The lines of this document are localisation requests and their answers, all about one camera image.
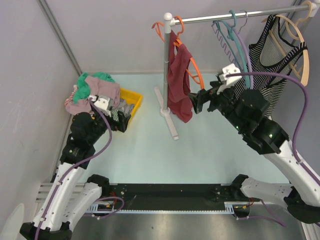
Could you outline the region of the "maroon tank top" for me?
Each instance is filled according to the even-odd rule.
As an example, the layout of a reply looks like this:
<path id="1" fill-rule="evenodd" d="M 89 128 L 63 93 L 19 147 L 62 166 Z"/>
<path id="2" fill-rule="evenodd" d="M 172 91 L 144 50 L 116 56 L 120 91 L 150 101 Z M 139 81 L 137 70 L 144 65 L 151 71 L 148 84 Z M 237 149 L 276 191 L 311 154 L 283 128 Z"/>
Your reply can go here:
<path id="1" fill-rule="evenodd" d="M 174 45 L 176 38 L 177 35 L 172 31 L 169 39 L 168 107 L 181 121 L 187 123 L 193 116 L 193 105 L 188 97 L 191 89 L 187 73 L 192 55 L 184 44 L 179 47 Z"/>

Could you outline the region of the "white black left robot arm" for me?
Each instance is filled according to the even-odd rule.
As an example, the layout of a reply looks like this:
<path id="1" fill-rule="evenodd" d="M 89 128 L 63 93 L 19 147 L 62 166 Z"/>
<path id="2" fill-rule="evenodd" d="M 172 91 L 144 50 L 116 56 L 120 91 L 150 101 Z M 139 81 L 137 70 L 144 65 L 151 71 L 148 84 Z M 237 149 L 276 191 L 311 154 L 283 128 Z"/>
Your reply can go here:
<path id="1" fill-rule="evenodd" d="M 96 152 L 94 144 L 110 125 L 106 116 L 97 111 L 76 114 L 70 126 L 60 164 L 46 199 L 32 222 L 25 222 L 20 234 L 27 240 L 69 240 L 75 226 L 87 209 L 95 202 L 110 206 L 107 214 L 94 214 L 96 219 L 112 216 L 125 206 L 125 201 L 111 193 L 109 179 L 93 174 L 80 193 L 72 198 L 73 191 L 85 173 L 90 160 L 103 151 Z"/>

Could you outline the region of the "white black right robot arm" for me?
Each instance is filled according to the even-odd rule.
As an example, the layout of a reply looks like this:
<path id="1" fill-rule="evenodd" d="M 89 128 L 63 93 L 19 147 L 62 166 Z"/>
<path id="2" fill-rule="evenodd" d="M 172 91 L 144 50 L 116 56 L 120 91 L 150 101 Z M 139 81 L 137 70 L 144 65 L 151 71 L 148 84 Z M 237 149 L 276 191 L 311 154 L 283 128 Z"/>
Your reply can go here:
<path id="1" fill-rule="evenodd" d="M 319 224 L 320 177 L 294 151 L 294 143 L 284 129 L 265 116 L 269 102 L 259 90 L 247 89 L 236 99 L 233 87 L 219 92 L 220 82 L 210 84 L 209 90 L 188 94 L 195 113 L 209 102 L 209 112 L 218 110 L 251 149 L 272 162 L 289 180 L 288 185 L 282 185 L 239 174 L 231 184 L 231 196 L 237 201 L 265 200 L 285 208 L 300 222 Z"/>

